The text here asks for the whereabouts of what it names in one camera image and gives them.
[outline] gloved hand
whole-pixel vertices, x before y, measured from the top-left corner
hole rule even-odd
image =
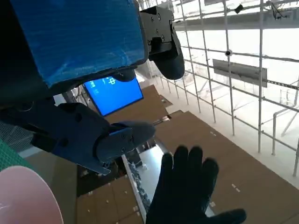
[[[214,217],[205,215],[214,190],[219,167],[207,158],[202,163],[202,150],[177,148],[162,158],[161,172],[146,224],[240,224],[245,221],[243,209],[224,212]]]

